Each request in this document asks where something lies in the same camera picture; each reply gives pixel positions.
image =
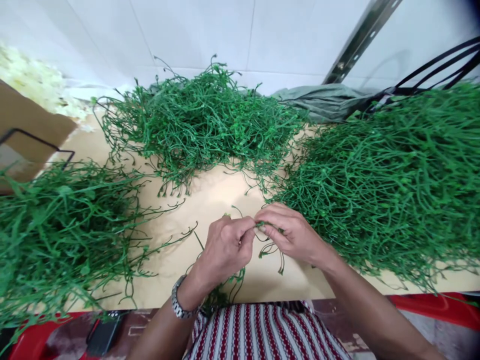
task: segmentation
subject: person's left hand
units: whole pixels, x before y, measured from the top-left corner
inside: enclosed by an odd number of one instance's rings
[[[208,228],[205,250],[193,265],[197,281],[213,290],[252,259],[255,221],[250,216],[223,216]]]

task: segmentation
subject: hand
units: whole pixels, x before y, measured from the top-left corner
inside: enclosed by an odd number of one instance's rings
[[[250,262],[254,227],[251,216],[232,220],[225,215],[210,224],[205,250],[192,268],[210,291]]]
[[[303,260],[323,270],[329,265],[329,260],[339,257],[301,213],[282,203],[275,202],[266,206],[255,215],[255,221],[265,222],[259,230],[272,239],[282,253],[294,259]]]

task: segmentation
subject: person's right hand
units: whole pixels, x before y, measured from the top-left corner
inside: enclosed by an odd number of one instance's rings
[[[282,203],[275,202],[260,210],[255,221],[265,222],[259,230],[272,239],[280,251],[320,269],[329,260],[338,258],[335,249],[318,235],[303,215]]]

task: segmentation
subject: green cloth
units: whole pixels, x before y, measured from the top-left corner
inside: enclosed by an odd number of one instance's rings
[[[272,97],[280,103],[309,111],[314,124],[342,123],[377,90],[354,90],[338,83],[281,89]]]

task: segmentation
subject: floor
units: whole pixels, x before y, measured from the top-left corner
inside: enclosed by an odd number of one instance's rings
[[[362,338],[353,330],[346,314],[335,299],[313,300],[313,307],[330,331],[337,336],[355,360],[375,359]],[[125,359],[129,349],[144,331],[157,309],[137,310],[125,316],[116,345],[105,360]],[[405,317],[446,356],[448,360],[478,359],[480,332],[444,321],[402,311]],[[48,345],[58,354],[57,359],[79,359],[86,349],[92,316],[87,314],[56,330],[48,339]]]

